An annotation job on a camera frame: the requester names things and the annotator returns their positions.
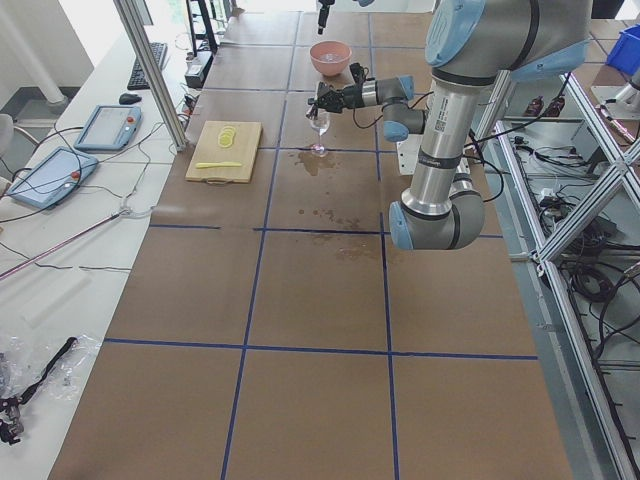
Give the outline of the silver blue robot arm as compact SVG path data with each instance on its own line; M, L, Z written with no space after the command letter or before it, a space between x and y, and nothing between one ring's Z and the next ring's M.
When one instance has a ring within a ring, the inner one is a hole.
M484 203L460 160L481 91L503 70L528 81L580 66L591 13L589 1L439 2L426 37L433 93L425 113L408 106L414 96L409 76L374 80L357 74L342 89L319 83L308 118L379 105L388 141L422 137L411 185L389 208L396 247L455 250L479 236Z
M318 11L317 33L319 35L322 35L327 26L330 9L335 4L335 0L318 0L317 3L320 5ZM373 3L373 0L356 0L356 3L360 7L366 7L371 5Z

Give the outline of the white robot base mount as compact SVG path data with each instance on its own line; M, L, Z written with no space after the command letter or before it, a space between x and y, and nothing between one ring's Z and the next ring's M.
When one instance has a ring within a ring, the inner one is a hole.
M396 147L401 174L414 174L418 165L438 172L470 173L468 163L461 160L462 144L455 129L427 127L424 133L410 133Z

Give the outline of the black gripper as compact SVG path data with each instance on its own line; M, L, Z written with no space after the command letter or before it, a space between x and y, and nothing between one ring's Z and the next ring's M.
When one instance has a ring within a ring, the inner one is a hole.
M321 5L321 8L318 12L317 33L322 35L327 26L329 8L332 6L332 0L318 0L318 3Z
M336 89L330 84L319 82L316 87L315 100L323 101L320 112L341 114L344 109L356 110L365 107L362 86L359 84Z

